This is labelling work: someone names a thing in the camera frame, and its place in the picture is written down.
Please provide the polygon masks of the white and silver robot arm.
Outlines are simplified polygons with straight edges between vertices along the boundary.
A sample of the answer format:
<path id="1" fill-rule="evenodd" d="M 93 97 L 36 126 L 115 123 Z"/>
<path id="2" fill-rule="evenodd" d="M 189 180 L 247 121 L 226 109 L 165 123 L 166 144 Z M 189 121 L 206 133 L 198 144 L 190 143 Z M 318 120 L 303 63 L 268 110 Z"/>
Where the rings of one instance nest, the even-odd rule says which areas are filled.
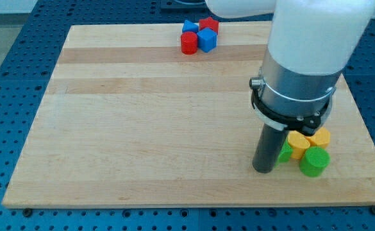
<path id="1" fill-rule="evenodd" d="M 234 19 L 273 13 L 251 104 L 264 130 L 313 135 L 332 108 L 335 84 L 375 10 L 375 0 L 206 0 Z"/>

